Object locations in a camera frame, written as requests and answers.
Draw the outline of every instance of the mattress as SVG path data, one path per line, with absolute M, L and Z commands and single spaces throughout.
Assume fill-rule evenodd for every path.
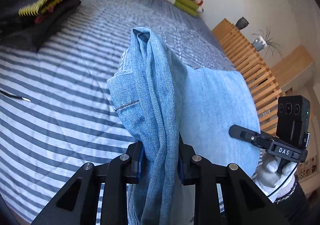
M 39 52 L 0 47 L 0 89 L 31 100 L 0 94 L 0 193 L 28 222 L 84 163 L 107 163 L 135 142 L 107 85 L 132 28 L 151 28 L 192 67 L 234 70 L 201 18 L 172 4 L 81 1 Z

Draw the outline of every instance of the hand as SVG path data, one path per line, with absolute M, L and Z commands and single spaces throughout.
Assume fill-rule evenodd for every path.
M 287 179 L 292 170 L 296 169 L 297 163 L 289 162 L 283 167 L 282 175 L 279 175 L 276 171 L 279 167 L 280 160 L 280 158 L 276 158 L 266 153 L 262 157 L 262 165 L 256 170 L 257 176 L 253 181 L 267 196 L 277 190 L 284 180 Z M 274 202 L 277 198 L 283 197 L 290 192 L 295 181 L 294 173 L 295 172 L 292 173 L 285 184 L 276 193 L 269 197 L 271 202 Z

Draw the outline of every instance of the white plant pot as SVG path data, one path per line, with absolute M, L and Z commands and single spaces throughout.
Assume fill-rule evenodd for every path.
M 257 39 L 252 43 L 252 45 L 257 51 L 263 50 L 268 46 L 267 42 L 261 36 L 258 36 Z

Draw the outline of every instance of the wooden slatted bench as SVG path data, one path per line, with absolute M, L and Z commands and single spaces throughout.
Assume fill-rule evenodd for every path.
M 228 20 L 220 22 L 212 33 L 245 79 L 257 109 L 260 129 L 275 136 L 278 98 L 284 94 L 272 72 L 252 44 Z

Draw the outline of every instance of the denim garment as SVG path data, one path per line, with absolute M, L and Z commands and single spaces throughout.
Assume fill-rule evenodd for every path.
M 128 190 L 129 224 L 187 224 L 194 187 L 177 178 L 178 134 L 213 163 L 237 163 L 252 175 L 260 150 L 233 139 L 238 124 L 260 131 L 251 94 L 238 72 L 185 66 L 147 28 L 134 28 L 118 72 L 108 80 L 123 125 L 146 150 L 147 167 Z

